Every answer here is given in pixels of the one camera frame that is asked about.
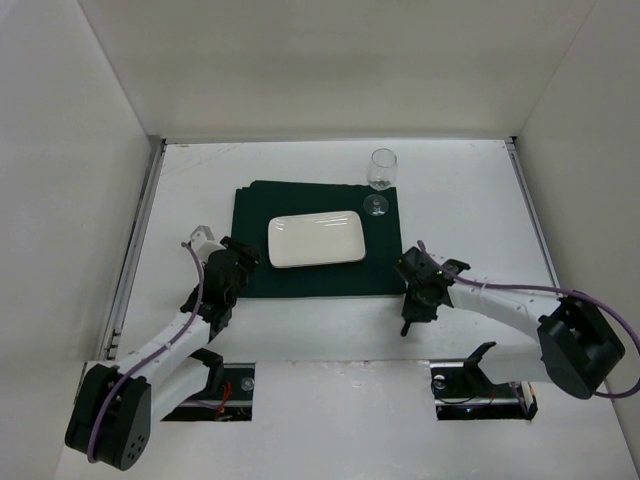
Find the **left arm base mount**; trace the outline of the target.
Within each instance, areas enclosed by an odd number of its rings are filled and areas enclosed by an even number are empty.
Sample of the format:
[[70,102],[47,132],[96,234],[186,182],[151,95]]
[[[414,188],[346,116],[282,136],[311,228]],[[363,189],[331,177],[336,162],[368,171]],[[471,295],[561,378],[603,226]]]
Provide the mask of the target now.
[[187,397],[162,418],[163,422],[248,422],[252,420],[255,389],[254,363],[225,363],[206,349],[193,353],[208,369],[205,387]]

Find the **clear wine glass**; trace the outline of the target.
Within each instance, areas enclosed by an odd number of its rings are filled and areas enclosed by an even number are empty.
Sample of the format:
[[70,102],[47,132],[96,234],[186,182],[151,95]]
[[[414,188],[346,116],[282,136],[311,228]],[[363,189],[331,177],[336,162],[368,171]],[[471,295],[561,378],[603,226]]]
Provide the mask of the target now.
[[382,192],[395,183],[397,172],[398,159],[392,150],[380,148],[371,154],[366,170],[366,179],[374,193],[364,199],[363,207],[367,214],[382,216],[388,211],[389,202],[382,195]]

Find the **dark green cloth napkin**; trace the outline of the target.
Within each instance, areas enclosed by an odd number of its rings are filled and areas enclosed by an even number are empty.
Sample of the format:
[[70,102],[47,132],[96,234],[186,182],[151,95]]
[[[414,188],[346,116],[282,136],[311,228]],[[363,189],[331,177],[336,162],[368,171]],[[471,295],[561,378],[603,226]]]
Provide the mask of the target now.
[[[389,211],[374,217],[363,185],[255,180],[235,192],[231,238],[259,251],[261,263],[242,291],[244,298],[400,295],[405,282],[395,266],[402,255],[397,189],[383,192]],[[366,257],[353,264],[276,269],[268,260],[267,228],[278,216],[354,211],[361,217]]]

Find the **gold knife black handle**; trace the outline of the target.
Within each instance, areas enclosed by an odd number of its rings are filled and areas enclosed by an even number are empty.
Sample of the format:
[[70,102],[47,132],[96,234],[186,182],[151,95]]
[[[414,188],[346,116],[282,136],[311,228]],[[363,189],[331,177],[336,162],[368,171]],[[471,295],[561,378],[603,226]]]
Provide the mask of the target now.
[[411,326],[412,326],[412,323],[410,321],[405,321],[404,325],[403,325],[403,327],[401,329],[400,335],[402,337],[406,337],[408,335],[408,333],[409,333],[409,330],[410,330]]

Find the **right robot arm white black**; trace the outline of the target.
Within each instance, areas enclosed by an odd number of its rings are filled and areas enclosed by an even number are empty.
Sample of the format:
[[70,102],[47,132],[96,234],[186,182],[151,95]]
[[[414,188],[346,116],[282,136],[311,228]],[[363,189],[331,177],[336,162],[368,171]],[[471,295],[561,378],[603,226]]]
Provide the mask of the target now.
[[434,321],[440,308],[448,307],[529,338],[529,344],[512,349],[489,341],[466,358],[493,384],[548,382],[586,400],[625,355],[608,322],[612,312],[582,292],[469,277],[470,265],[455,259],[439,264],[422,244],[406,251],[396,269],[407,286],[402,311],[407,326]]

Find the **white rectangular plate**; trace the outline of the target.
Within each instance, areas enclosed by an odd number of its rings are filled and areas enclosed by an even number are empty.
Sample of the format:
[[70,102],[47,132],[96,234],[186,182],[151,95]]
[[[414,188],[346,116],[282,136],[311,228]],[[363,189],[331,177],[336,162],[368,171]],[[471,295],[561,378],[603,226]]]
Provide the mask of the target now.
[[279,216],[267,227],[274,268],[302,268],[360,262],[366,257],[361,218],[354,211]]

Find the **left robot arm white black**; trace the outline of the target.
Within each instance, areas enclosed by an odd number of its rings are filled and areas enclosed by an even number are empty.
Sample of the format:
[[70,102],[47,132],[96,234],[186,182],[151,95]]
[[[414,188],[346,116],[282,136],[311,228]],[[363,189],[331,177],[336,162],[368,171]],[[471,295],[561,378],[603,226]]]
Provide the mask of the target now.
[[198,282],[174,319],[140,349],[116,362],[97,362],[84,374],[64,443],[91,463],[130,469],[165,419],[251,417],[254,366],[227,364],[208,347],[228,326],[259,253],[229,237],[192,238],[184,247]]

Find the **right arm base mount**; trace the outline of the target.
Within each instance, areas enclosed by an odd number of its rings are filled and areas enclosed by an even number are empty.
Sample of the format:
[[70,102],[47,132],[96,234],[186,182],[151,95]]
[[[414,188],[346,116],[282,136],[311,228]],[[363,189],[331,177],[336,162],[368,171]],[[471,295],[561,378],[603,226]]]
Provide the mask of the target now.
[[429,364],[439,421],[534,419],[538,403],[530,383],[494,384],[481,370],[480,361],[495,346],[495,342],[485,342],[466,358]]

